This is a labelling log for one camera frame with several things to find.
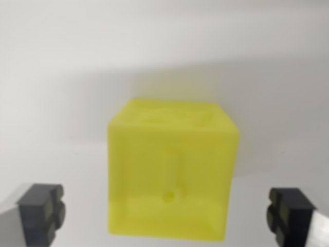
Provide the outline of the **black silver gripper right finger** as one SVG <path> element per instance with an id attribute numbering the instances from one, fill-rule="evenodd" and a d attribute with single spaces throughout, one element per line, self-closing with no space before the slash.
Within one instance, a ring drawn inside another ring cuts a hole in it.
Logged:
<path id="1" fill-rule="evenodd" d="M 273 187 L 266 220 L 278 246 L 328 246 L 328 198 L 310 188 Z"/>

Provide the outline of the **black silver gripper left finger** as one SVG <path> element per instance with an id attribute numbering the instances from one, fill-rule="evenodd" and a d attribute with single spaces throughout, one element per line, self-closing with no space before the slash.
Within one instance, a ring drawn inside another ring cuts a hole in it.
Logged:
<path id="1" fill-rule="evenodd" d="M 1 200 L 1 246 L 51 246 L 65 220 L 61 184 L 23 183 Z"/>

